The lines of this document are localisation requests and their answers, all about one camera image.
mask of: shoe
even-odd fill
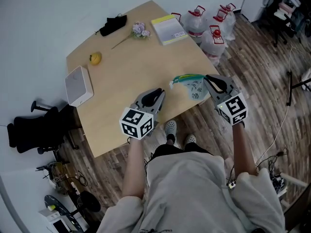
[[[196,143],[196,137],[192,134],[188,135],[185,139],[185,145],[187,145],[190,142]]]
[[[167,122],[167,124],[165,125],[165,135],[166,135],[166,139],[167,140],[172,140],[173,143],[175,143],[176,141],[176,131],[177,131],[177,124],[175,120],[170,120]]]

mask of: white speaker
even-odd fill
[[[65,86],[68,104],[74,107],[78,107],[94,95],[88,71],[82,66],[68,74]]]

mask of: yellow lemon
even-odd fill
[[[95,53],[92,53],[90,56],[89,56],[89,60],[91,62],[91,64],[93,66],[96,66],[99,64],[99,62],[102,60],[102,54],[100,52],[95,52]]]

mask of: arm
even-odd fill
[[[123,181],[122,197],[135,196],[142,199],[144,196],[144,188],[145,163],[142,141],[131,138]]]
[[[243,124],[237,123],[233,125],[232,131],[235,176],[238,177],[238,175],[243,172],[247,172],[251,175],[257,175],[252,151],[249,148]]]

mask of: black shorts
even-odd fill
[[[174,147],[173,145],[169,144],[163,144],[159,146],[156,150],[155,153],[152,155],[151,160],[155,159],[156,157],[162,156],[162,155],[169,155],[169,154],[176,154],[176,153],[185,153],[185,152],[200,152],[200,153],[208,153],[211,154],[210,152],[206,151],[203,148],[200,148],[196,143],[190,142],[186,144],[185,150],[181,150],[177,147]]]

